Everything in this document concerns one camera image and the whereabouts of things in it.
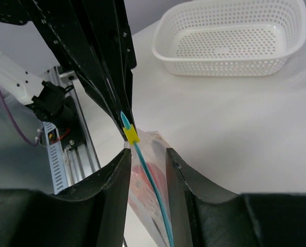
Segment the clear zip top bag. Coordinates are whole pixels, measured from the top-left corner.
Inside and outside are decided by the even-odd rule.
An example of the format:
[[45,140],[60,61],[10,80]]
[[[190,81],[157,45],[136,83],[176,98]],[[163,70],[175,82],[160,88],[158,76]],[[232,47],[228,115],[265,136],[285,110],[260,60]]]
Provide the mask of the clear zip top bag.
[[170,145],[157,131],[135,129],[121,112],[124,147],[131,150],[128,203],[157,246],[174,246],[165,155]]

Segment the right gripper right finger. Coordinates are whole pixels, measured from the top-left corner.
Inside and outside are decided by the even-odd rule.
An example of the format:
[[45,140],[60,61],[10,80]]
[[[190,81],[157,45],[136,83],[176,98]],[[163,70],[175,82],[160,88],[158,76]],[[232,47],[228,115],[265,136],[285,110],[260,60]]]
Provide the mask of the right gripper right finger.
[[236,194],[166,150],[175,246],[306,246],[306,193]]

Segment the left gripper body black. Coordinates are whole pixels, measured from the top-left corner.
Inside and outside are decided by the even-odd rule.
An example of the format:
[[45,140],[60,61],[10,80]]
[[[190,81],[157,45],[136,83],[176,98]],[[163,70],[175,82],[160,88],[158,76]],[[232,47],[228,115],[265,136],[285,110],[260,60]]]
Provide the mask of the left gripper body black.
[[22,26],[36,20],[33,1],[0,0],[0,23]]

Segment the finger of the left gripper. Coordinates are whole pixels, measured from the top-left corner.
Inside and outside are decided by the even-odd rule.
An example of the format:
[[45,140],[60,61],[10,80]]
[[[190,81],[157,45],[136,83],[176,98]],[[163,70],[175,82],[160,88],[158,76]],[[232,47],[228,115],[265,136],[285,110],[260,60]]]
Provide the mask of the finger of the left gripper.
[[132,116],[132,72],[136,67],[131,30],[124,1],[83,1],[93,31],[94,52],[101,74],[95,89],[103,109],[115,125],[123,127],[121,114]]
[[33,1],[37,16],[34,25],[50,47],[61,50],[85,92],[103,109],[104,103],[95,89],[101,74],[94,52],[93,31],[82,2]]

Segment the red fake apple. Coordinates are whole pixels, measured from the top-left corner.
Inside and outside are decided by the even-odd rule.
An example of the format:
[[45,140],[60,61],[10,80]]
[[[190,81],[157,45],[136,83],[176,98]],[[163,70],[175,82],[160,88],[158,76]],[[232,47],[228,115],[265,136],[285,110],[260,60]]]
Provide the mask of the red fake apple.
[[[164,203],[168,202],[166,176],[161,169],[154,163],[146,163],[153,181],[158,188]],[[147,178],[147,175],[141,165],[135,166],[131,170],[130,191],[143,205],[152,205],[157,203],[154,189]]]

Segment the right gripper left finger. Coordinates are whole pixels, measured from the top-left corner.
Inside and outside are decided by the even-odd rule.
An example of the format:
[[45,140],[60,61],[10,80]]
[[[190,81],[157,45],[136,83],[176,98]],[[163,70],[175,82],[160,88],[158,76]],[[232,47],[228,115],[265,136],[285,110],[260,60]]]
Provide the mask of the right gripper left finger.
[[0,246],[122,246],[130,170],[124,149],[57,195],[0,189]]

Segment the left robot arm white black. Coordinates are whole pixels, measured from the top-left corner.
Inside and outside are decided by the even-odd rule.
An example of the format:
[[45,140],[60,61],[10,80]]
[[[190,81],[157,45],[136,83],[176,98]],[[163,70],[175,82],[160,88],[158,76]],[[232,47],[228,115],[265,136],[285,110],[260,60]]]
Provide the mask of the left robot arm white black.
[[[0,22],[32,22],[66,71],[114,121],[133,123],[132,69],[136,67],[123,1],[0,1]],[[69,128],[75,115],[65,90],[44,81],[0,51],[0,85],[43,121]]]

